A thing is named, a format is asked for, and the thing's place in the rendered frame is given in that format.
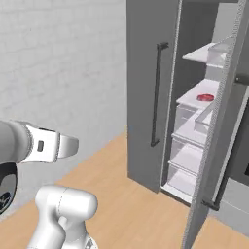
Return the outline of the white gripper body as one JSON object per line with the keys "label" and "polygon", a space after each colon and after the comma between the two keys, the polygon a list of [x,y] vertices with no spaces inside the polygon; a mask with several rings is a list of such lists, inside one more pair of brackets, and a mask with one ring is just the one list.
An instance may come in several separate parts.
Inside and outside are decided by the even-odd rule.
{"label": "white gripper body", "polygon": [[58,158],[72,157],[78,153],[79,139],[61,134],[59,138]]}

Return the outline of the red raw steak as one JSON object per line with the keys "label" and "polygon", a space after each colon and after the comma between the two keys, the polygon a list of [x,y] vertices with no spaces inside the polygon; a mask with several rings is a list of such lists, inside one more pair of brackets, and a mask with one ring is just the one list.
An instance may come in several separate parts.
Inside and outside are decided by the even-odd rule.
{"label": "red raw steak", "polygon": [[212,94],[199,94],[196,98],[198,101],[211,102],[214,100],[214,96]]}

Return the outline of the grey closed fridge door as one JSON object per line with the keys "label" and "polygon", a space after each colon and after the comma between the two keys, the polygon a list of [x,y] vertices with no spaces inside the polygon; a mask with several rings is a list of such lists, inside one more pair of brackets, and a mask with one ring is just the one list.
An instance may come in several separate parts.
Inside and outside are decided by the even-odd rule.
{"label": "grey closed fridge door", "polygon": [[[162,154],[169,107],[175,31],[183,0],[127,0],[127,176],[160,190]],[[157,44],[162,51],[157,138],[151,147]]]}

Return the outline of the clear fridge drawer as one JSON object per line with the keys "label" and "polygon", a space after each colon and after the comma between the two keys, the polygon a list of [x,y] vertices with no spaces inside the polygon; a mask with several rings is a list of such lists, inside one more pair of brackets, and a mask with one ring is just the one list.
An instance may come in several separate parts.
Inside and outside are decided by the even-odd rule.
{"label": "clear fridge drawer", "polygon": [[180,167],[170,163],[166,184],[188,196],[192,196],[196,187],[196,177]]}
{"label": "clear fridge drawer", "polygon": [[176,108],[174,131],[181,133],[207,134],[208,125],[202,122],[203,109],[198,109],[184,104]]}
{"label": "clear fridge drawer", "polygon": [[198,175],[203,149],[179,136],[172,136],[170,164]]}

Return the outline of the white fridge shelf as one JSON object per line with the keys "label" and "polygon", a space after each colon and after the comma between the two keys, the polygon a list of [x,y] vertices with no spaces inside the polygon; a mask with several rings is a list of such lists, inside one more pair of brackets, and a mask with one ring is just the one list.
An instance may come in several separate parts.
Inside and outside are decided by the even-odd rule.
{"label": "white fridge shelf", "polygon": [[209,49],[213,46],[213,43],[209,43],[193,52],[187,53],[183,56],[183,59],[196,62],[207,62]]}
{"label": "white fridge shelf", "polygon": [[219,82],[203,79],[193,88],[191,88],[185,94],[183,94],[180,98],[178,98],[176,102],[178,104],[187,105],[197,109],[205,109],[209,105],[209,102],[198,101],[197,97],[200,94],[212,94],[213,96],[216,96],[218,87],[219,87]]}

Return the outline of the grey open fridge door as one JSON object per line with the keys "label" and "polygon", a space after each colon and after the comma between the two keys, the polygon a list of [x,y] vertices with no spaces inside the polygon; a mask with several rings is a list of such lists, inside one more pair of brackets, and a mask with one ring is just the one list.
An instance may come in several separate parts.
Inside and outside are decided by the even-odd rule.
{"label": "grey open fridge door", "polygon": [[222,170],[227,167],[248,98],[249,0],[239,0],[181,249],[192,249],[208,213],[219,208]]}

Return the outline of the grey fridge body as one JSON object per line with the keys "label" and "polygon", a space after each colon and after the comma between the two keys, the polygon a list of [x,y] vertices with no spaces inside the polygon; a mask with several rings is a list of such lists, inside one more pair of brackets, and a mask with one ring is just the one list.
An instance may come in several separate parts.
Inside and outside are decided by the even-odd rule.
{"label": "grey fridge body", "polygon": [[[186,204],[192,203],[193,196],[188,196],[166,184],[172,136],[176,135],[186,139],[204,150],[207,134],[186,134],[174,131],[176,108],[179,105],[176,100],[203,79],[217,81],[220,85],[226,55],[231,44],[231,34],[235,23],[237,6],[238,3],[236,1],[231,3],[229,1],[220,2],[215,0],[183,0],[179,10],[170,83],[161,189]],[[213,43],[213,46],[209,49],[206,63],[183,59],[185,54],[209,43]],[[216,96],[203,109],[204,112],[201,115],[203,117],[202,122],[208,125],[208,130]]]}

